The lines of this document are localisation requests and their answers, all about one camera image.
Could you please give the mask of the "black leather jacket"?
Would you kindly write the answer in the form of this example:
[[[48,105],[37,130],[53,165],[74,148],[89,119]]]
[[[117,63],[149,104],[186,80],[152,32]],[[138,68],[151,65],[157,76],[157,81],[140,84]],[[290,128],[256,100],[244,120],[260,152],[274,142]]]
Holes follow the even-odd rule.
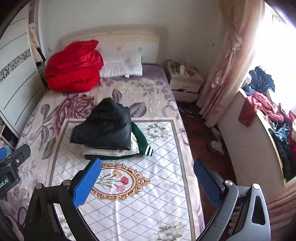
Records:
[[[130,109],[112,98],[103,99],[90,116],[74,127],[70,142],[96,149],[130,150]]]

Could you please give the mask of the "clothes pile by window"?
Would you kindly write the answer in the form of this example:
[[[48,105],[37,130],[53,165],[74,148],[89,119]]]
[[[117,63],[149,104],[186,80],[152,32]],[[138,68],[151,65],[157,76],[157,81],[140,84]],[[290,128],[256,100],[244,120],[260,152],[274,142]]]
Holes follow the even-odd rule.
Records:
[[[283,177],[289,181],[295,177],[295,114],[286,113],[281,104],[275,104],[270,92],[275,92],[275,84],[271,75],[259,66],[249,71],[251,81],[243,90],[247,97],[238,120],[247,128],[261,111],[270,124],[268,129],[273,138],[282,162]]]

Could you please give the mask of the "cream cabinet by window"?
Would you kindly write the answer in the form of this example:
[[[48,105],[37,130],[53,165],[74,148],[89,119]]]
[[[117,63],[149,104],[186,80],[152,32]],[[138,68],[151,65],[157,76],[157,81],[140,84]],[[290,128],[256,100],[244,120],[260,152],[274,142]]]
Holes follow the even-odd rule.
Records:
[[[282,162],[263,113],[258,111],[249,127],[238,120],[245,99],[245,92],[239,90],[217,125],[237,184],[259,184],[270,204],[295,192],[295,179],[287,181],[283,177]]]

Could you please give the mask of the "white slippers on floor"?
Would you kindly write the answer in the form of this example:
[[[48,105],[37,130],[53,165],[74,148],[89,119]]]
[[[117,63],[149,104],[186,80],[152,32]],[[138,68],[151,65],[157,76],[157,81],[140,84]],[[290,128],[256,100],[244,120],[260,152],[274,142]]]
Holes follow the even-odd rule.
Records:
[[[210,132],[213,137],[213,140],[209,143],[210,150],[223,156],[224,150],[222,145],[221,133],[216,128],[211,128]]]

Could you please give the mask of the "cream fleece garment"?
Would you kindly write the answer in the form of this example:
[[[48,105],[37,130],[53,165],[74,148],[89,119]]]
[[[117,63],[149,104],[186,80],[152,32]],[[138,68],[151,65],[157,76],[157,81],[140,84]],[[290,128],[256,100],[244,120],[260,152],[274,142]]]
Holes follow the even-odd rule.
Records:
[[[95,148],[83,146],[82,153],[84,155],[97,155],[97,156],[108,156],[108,157],[121,157],[121,156],[139,154],[137,139],[133,133],[131,133],[130,144],[131,144],[130,150],[95,149]]]

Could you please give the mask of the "white wardrobe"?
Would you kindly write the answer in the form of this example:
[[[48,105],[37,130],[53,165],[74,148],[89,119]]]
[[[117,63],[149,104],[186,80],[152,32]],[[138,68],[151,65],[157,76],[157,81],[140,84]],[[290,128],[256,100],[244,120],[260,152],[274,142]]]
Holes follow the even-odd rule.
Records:
[[[1,118],[19,137],[46,90],[29,35],[29,5],[14,17],[1,38]]]

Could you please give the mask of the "green knit garment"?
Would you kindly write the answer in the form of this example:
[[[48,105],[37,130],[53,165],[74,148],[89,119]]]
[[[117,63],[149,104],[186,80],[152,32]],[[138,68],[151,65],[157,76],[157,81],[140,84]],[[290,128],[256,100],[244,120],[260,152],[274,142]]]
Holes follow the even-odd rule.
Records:
[[[145,138],[144,134],[142,131],[138,128],[138,126],[132,122],[132,133],[135,135],[137,139],[137,144],[139,147],[139,155],[144,155],[144,156],[152,156],[153,154],[153,149],[152,147],[148,144],[147,139]],[[129,156],[121,156],[121,157],[108,157],[108,156],[97,156],[97,155],[84,155],[85,159],[92,159],[93,157],[98,157],[100,160],[119,160],[119,159],[124,159],[124,158],[129,158],[133,157],[134,155],[129,155]]]

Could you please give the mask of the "red quilt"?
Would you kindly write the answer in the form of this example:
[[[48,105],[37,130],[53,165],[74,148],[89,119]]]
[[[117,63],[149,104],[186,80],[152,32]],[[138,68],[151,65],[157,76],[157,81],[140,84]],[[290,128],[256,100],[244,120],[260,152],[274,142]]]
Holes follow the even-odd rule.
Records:
[[[76,41],[52,55],[45,69],[45,81],[55,92],[88,92],[100,82],[104,66],[96,50],[97,40]]]

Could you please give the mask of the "white nightstand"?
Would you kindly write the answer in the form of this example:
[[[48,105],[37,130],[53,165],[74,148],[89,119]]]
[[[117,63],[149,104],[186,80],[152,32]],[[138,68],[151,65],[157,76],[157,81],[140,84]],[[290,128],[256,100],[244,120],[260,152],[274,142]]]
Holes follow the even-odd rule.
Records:
[[[199,98],[205,80],[196,68],[186,68],[176,61],[167,60],[166,75],[176,101],[195,102]]]

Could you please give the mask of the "white pillow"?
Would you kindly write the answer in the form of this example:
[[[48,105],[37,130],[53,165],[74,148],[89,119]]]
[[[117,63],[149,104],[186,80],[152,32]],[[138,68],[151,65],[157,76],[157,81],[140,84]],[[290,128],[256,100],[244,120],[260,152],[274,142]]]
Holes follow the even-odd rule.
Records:
[[[103,67],[99,70],[100,77],[142,76],[142,56],[140,54],[103,55]]]

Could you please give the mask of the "pink curtain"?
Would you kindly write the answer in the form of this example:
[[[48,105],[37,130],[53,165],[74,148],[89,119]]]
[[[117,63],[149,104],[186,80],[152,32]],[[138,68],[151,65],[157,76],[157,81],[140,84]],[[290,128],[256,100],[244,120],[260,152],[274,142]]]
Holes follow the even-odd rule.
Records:
[[[264,1],[220,1],[226,32],[197,101],[205,125],[212,128],[242,86],[253,57],[253,42],[264,16]]]

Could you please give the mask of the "white headboard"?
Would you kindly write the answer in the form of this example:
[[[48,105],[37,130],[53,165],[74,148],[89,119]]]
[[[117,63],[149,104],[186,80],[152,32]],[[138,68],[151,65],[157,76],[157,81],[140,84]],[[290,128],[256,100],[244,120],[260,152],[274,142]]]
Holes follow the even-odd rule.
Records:
[[[166,59],[168,30],[149,24],[108,25],[72,32],[58,40],[60,51],[76,41],[97,40],[101,54],[140,54],[144,64],[162,64]]]

